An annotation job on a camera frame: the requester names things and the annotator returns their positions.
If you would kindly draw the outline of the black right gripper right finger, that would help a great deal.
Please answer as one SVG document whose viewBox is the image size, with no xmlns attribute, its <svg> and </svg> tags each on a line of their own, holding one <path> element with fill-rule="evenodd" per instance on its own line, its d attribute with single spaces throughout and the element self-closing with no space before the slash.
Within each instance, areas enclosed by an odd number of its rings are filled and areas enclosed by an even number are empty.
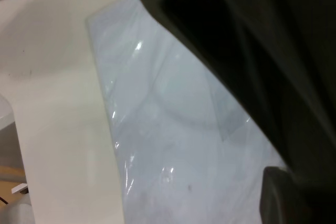
<svg viewBox="0 0 336 224">
<path fill-rule="evenodd" d="M 311 195 L 273 166 L 263 171 L 259 212 L 262 223 L 318 223 Z"/>
</svg>

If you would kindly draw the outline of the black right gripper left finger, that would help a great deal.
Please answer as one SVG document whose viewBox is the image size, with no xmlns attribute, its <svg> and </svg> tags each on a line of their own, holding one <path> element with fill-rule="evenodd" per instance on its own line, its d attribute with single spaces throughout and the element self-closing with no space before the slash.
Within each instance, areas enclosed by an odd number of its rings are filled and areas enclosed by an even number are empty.
<svg viewBox="0 0 336 224">
<path fill-rule="evenodd" d="M 231 92 L 335 223 L 335 0 L 140 0 Z"/>
</svg>

